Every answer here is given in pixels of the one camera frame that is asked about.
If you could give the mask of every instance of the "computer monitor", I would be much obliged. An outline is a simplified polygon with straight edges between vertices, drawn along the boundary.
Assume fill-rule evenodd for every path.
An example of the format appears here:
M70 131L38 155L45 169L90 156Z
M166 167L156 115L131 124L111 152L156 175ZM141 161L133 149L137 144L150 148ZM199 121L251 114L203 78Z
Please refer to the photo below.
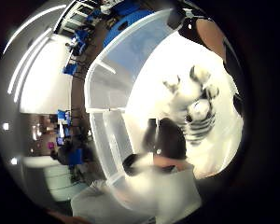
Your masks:
M58 147L63 146L63 138L61 137L56 137L56 143Z

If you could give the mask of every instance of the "man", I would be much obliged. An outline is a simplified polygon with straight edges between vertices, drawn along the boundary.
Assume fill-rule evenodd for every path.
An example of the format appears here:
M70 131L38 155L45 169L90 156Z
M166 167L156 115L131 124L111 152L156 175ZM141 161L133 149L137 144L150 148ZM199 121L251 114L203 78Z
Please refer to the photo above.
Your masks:
M150 120L149 124L143 142L149 152L130 155L123 162L123 168L127 175L147 173L145 180L150 187L146 191L134 188L135 194L142 195L139 211L151 211L157 224L174 223L202 204L194 167L185 161L186 140L172 120L161 119L157 125Z

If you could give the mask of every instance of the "floor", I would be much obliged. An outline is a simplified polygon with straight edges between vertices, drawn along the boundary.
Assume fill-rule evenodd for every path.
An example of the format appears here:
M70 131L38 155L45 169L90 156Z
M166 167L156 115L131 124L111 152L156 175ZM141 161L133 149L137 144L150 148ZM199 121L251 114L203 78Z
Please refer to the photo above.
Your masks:
M85 65L81 66L79 71L80 77L85 77L87 69L100 54L103 49L104 38L107 35L108 30L105 28L105 21L101 20L95 28L95 32L92 34L90 44L83 55L77 57ZM72 82L72 108L79 108L79 110L73 111L74 117L82 117L82 119L73 120L74 125L82 126L86 131L91 129L89 114L85 110L84 102L84 81L78 78L73 78ZM100 162L95 155L95 145L89 137L88 146L91 148L92 158L89 162L84 162L78 166L78 170L82 173L83 179L89 185L94 179L105 179L104 172L101 168Z

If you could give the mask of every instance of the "fluorescent light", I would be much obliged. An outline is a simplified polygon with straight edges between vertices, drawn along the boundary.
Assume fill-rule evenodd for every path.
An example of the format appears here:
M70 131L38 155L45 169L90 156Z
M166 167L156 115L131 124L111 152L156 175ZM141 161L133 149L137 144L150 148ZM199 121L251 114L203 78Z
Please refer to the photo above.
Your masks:
M34 61L34 58L36 57L37 53L44 47L44 45L46 44L48 38L46 37L38 46L37 48L35 49L35 51L32 53L32 55L30 56L28 62L26 63L24 69L22 70L21 72L21 76L20 76L20 79L19 79L19 82L18 82L18 86L17 86L17 89L16 89L16 93L15 93L15 97L13 99L13 101L15 103L17 103L18 101L18 98L19 98L19 94L20 94L20 89L21 89L21 85L22 85L22 82L24 81L24 78L25 78L25 75L30 67L30 65L32 64L32 62Z
M24 62L26 61L27 57L29 56L29 54L32 52L32 50L34 50L35 46L37 44L39 44L39 42L51 31L52 29L49 28L44 34L40 35L37 40L30 46L30 48L28 48L28 50L25 52L25 54L21 57L20 62L18 63L15 71L12 74L11 80L9 82L9 86L8 86L8 90L7 93L11 94L12 89L13 89L13 85L15 84L16 78L18 76L18 73L22 67L22 65L24 64Z
M22 26L20 26L20 28L13 34L13 36L9 39L9 41L7 42L7 45L5 47L5 49L3 50L3 54L5 54L5 52L7 51L7 48L9 47L9 45L11 44L11 42L17 37L17 35L23 30L25 29L30 23L32 23L33 21L37 20L38 18L61 8L66 7L66 5L60 5L57 7L51 7L48 8L38 14L36 14L35 16L33 16L32 18L30 18L28 21L26 21Z
M63 11L62 15L59 17L59 19L57 20L55 26L54 26L54 29L53 31L56 31L57 27L58 27L58 24L59 22L61 21L61 19L63 18L65 12L68 10L68 8L70 8L70 6L72 6L74 3L76 2L76 0L72 1L69 5L67 5L67 7L65 8L65 10Z
M9 124L8 123L3 123L2 128L4 131L9 130Z
M18 164L17 158L12 158L12 159L10 160L10 163L11 163L12 165L17 165L17 164Z

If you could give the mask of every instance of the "white wall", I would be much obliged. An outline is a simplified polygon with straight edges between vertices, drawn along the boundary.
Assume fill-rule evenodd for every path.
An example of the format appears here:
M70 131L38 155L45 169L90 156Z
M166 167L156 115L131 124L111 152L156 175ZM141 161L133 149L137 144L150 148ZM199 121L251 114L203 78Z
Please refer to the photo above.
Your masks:
M72 77L63 74L69 56L68 37L53 35L32 64L21 93L20 112L55 114L69 109Z

